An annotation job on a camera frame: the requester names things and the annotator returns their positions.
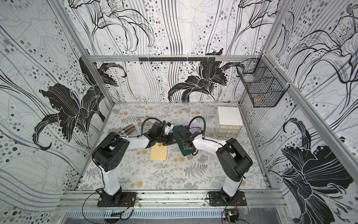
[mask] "red wire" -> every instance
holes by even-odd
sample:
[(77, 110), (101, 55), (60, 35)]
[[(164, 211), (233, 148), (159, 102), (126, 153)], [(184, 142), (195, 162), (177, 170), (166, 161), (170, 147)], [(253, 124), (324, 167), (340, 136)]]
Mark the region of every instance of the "red wire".
[(131, 199), (129, 199), (129, 198), (125, 198), (125, 199), (123, 199), (122, 201), (124, 201), (124, 200), (129, 200), (129, 202), (131, 203), (131, 205), (129, 206), (129, 207), (131, 207), (132, 206), (132, 201), (131, 201)]

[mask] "black lily print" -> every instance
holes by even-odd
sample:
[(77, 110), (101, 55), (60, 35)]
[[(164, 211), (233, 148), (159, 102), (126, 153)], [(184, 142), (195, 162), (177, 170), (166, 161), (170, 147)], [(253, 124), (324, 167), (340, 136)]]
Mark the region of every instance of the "black lily print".
[(88, 132), (94, 114), (98, 114), (102, 121), (105, 119), (98, 109), (98, 104), (104, 96), (97, 85), (89, 88), (81, 101), (76, 92), (59, 83), (50, 86), (48, 91), (40, 90), (40, 92), (50, 100), (52, 108), (58, 111), (57, 114), (45, 116), (34, 128), (33, 141), (42, 150), (48, 150), (51, 147), (51, 144), (44, 147), (38, 142), (40, 132), (48, 124), (56, 123), (61, 126), (63, 137), (69, 142), (75, 127), (83, 133)]
[[(213, 51), (206, 55), (221, 55), (223, 49), (219, 52)], [(239, 66), (244, 69), (244, 65), (240, 62), (230, 62), (222, 67), (219, 67), (221, 61), (201, 61), (196, 70), (192, 68), (190, 72), (191, 76), (188, 76), (187, 80), (174, 85), (168, 92), (168, 100), (171, 101), (171, 97), (174, 93), (180, 90), (185, 90), (182, 94), (182, 101), (189, 101), (189, 96), (192, 92), (201, 92), (212, 96), (212, 92), (215, 84), (226, 86), (227, 79), (225, 77), (225, 71), (228, 68)]]
[[(298, 147), (287, 146), (281, 149), (292, 164), (281, 177), (301, 209), (301, 217), (294, 221), (300, 224), (334, 222), (333, 213), (325, 200), (335, 203), (338, 208), (347, 212), (345, 206), (336, 200), (342, 198), (341, 196), (332, 197), (328, 194), (345, 194), (345, 189), (353, 179), (328, 146), (318, 146), (311, 152), (311, 138), (301, 121), (291, 118), (284, 123), (283, 131), (288, 122), (295, 123), (302, 134), (302, 142)], [(340, 218), (341, 211), (337, 209), (334, 212)]]
[[(91, 86), (95, 86), (97, 84), (97, 82), (93, 78), (92, 73), (88, 69), (87, 65), (84, 63), (82, 57), (79, 58), (79, 65), (81, 67), (82, 74), (84, 75), (84, 78), (86, 79), (88, 84), (90, 84)], [(106, 71), (111, 67), (117, 67), (117, 68), (122, 69), (124, 71), (124, 76), (122, 76), (122, 77), (123, 78), (127, 77), (127, 73), (125, 72), (124, 68), (121, 65), (113, 63), (113, 62), (103, 63), (100, 66), (100, 68), (97, 68), (97, 71), (100, 74), (100, 76), (105, 84), (109, 84), (111, 86), (118, 86), (117, 82), (106, 73)]]

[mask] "black mounting plate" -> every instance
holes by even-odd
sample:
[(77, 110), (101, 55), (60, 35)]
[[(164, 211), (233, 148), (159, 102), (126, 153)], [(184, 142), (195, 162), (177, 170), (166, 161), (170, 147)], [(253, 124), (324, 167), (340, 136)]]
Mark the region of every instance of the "black mounting plate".
[(111, 205), (111, 203), (109, 201), (106, 200), (106, 198), (102, 198), (101, 200), (98, 200), (97, 203), (97, 207), (134, 207), (134, 201), (132, 200), (132, 198), (136, 198), (137, 197), (137, 192), (122, 192), (121, 193), (121, 198), (130, 198), (131, 203), (129, 202), (129, 200), (123, 200), (121, 201), (118, 205), (113, 206)]
[[(221, 199), (221, 192), (220, 191), (209, 191), (208, 197), (210, 200), (211, 206), (226, 206)], [(239, 191), (236, 195), (236, 197), (232, 200), (232, 202), (229, 204), (231, 206), (235, 206), (235, 202), (237, 202), (237, 206), (246, 206), (246, 197), (243, 191)]]

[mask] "metal grate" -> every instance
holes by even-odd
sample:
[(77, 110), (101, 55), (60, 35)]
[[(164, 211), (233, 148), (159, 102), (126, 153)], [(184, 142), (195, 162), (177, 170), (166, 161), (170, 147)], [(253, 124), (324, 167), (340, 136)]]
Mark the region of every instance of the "metal grate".
[[(105, 218), (118, 219), (111, 214), (121, 212), (120, 209), (106, 209), (106, 210), (84, 210), (83, 213), (88, 219)], [(136, 209), (131, 219), (169, 219), (169, 218), (219, 218), (222, 209)], [(126, 218), (131, 213), (131, 209), (124, 212), (122, 218)], [(80, 209), (69, 210), (66, 213), (66, 218), (83, 218)]]
[(237, 67), (252, 104), (254, 107), (275, 107), (285, 90), (263, 61), (260, 60), (252, 68), (254, 64), (248, 63), (249, 68), (245, 69)]

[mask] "zip tie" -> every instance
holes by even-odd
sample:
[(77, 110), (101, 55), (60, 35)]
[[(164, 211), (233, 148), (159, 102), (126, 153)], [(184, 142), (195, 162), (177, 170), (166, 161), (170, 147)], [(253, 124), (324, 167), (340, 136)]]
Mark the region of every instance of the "zip tie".
[(272, 73), (276, 68), (280, 68), (280, 67), (274, 66), (274, 68), (271, 70), (271, 73)]
[(288, 90), (288, 88), (290, 87), (290, 84), (294, 85), (294, 83), (291, 83), (291, 82), (286, 83), (286, 85), (284, 86), (284, 90), (285, 90), (285, 91)]

